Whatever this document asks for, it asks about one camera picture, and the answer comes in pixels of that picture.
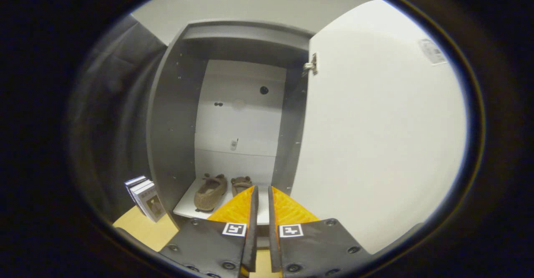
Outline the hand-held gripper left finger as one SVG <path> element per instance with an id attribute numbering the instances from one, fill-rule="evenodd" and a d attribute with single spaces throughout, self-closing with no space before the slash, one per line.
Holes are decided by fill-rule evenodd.
<path id="1" fill-rule="evenodd" d="M 183 223 L 160 254 L 201 278 L 247 278 L 255 272 L 259 190 L 249 187 L 208 219 Z"/>

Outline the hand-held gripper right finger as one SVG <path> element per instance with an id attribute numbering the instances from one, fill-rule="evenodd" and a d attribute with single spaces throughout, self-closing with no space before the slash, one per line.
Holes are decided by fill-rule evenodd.
<path id="1" fill-rule="evenodd" d="M 281 278 L 351 277 L 371 263 L 338 219 L 320 220 L 273 186 L 268 202 L 271 266 Z"/>

